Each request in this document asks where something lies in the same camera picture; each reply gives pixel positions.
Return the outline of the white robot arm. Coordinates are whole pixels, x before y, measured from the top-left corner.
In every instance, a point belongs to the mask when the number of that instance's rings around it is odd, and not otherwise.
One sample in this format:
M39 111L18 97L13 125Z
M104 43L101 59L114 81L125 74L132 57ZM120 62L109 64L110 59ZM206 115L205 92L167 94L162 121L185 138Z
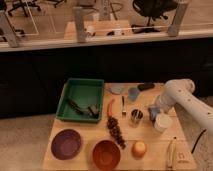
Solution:
M195 84L191 79L173 79L164 84L155 99L155 105L167 113L176 103L181 105L203 128L213 135L213 108L193 95Z

